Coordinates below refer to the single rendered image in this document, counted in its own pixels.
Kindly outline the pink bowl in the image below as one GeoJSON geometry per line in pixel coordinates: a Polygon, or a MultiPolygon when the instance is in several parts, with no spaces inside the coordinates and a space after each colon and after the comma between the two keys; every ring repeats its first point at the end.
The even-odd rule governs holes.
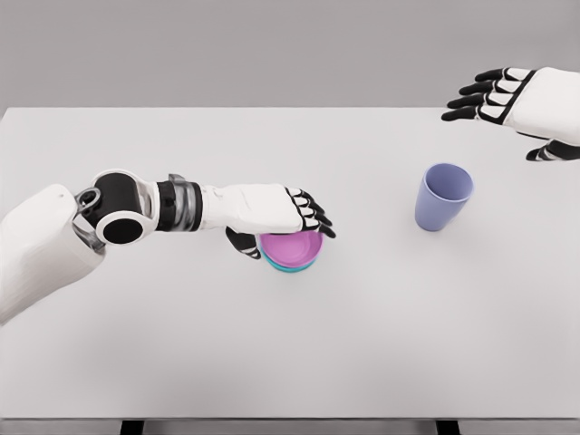
{"type": "Polygon", "coordinates": [[[282,266],[302,266],[321,253],[324,236],[316,231],[293,234],[262,234],[258,237],[261,251],[282,266]]]}

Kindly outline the lavender blue cup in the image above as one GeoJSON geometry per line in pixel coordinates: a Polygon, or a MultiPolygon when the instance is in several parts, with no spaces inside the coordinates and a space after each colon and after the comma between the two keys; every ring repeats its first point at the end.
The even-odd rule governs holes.
{"type": "Polygon", "coordinates": [[[442,230],[464,208],[473,191],[473,178],[462,167],[450,163],[432,165],[420,183],[415,222],[427,231],[442,230]]]}

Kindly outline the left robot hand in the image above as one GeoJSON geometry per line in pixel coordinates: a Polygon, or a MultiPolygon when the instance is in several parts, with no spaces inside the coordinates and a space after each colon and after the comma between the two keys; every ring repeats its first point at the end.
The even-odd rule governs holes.
{"type": "Polygon", "coordinates": [[[234,248],[255,260],[261,258],[259,235],[317,232],[336,237],[332,221],[311,194],[280,184],[235,186],[227,197],[222,225],[234,248]]]}

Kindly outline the teal bowl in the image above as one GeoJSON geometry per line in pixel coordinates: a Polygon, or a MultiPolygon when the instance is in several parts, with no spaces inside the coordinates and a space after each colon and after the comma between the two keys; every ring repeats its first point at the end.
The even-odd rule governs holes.
{"type": "Polygon", "coordinates": [[[276,269],[280,272],[290,273],[290,274],[302,272],[302,271],[306,270],[307,268],[311,267],[317,261],[317,258],[314,258],[312,261],[310,261],[302,266],[289,267],[289,266],[282,266],[282,265],[276,263],[272,258],[270,258],[266,254],[266,252],[262,252],[262,257],[274,269],[276,269]]]}

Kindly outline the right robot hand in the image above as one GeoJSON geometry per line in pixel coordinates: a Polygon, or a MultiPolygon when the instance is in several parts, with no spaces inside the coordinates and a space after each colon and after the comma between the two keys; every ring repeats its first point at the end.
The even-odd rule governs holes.
{"type": "Polygon", "coordinates": [[[580,160],[580,72],[505,67],[481,72],[447,103],[443,121],[474,120],[544,140],[528,161],[580,160]]]}

